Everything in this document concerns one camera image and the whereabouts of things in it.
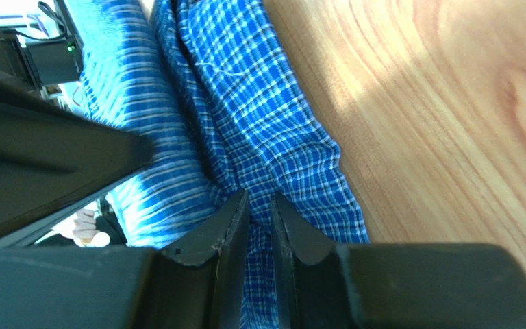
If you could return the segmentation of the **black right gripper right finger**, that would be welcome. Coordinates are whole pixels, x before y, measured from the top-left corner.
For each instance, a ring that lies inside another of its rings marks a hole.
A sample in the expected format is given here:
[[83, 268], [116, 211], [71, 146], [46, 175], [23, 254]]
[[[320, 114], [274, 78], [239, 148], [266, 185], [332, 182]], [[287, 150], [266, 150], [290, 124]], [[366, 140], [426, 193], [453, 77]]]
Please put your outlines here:
[[526, 328], [526, 273], [485, 243], [338, 243], [271, 202], [280, 328]]

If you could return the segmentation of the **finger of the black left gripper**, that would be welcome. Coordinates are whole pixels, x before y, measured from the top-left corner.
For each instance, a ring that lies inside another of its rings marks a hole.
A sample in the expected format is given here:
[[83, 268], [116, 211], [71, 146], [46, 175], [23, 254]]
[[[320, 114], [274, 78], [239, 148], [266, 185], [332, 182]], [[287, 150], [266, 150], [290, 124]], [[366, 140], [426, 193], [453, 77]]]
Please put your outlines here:
[[0, 81], [0, 239], [124, 182], [153, 153], [146, 137]]

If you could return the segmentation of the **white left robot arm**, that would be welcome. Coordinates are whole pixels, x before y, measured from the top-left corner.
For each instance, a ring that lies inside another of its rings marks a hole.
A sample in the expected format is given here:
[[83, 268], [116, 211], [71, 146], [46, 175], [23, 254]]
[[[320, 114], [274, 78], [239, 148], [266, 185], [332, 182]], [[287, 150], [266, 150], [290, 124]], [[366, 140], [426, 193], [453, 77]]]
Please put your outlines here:
[[153, 157], [149, 139], [52, 104], [46, 88], [83, 70], [82, 42], [63, 1], [40, 9], [59, 36], [22, 43], [0, 27], [0, 248], [32, 243]]

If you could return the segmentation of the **blue checked long sleeve shirt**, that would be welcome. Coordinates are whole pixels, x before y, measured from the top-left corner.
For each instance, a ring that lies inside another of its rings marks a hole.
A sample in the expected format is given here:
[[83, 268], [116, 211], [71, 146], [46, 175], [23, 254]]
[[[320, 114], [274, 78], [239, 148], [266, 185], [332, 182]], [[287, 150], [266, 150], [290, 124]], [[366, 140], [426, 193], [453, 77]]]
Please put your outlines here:
[[242, 328], [278, 328], [271, 199], [365, 243], [340, 149], [316, 120], [261, 1], [69, 1], [83, 111], [150, 139], [151, 165], [108, 193], [127, 244], [166, 247], [249, 193]]

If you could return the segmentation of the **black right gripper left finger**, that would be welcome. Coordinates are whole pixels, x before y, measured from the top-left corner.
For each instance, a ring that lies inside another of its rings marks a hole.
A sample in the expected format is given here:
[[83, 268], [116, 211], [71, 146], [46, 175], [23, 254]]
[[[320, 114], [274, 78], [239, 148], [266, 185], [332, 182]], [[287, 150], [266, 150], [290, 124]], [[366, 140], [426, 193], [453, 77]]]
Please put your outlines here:
[[238, 328], [249, 194], [162, 248], [0, 249], [0, 328]]

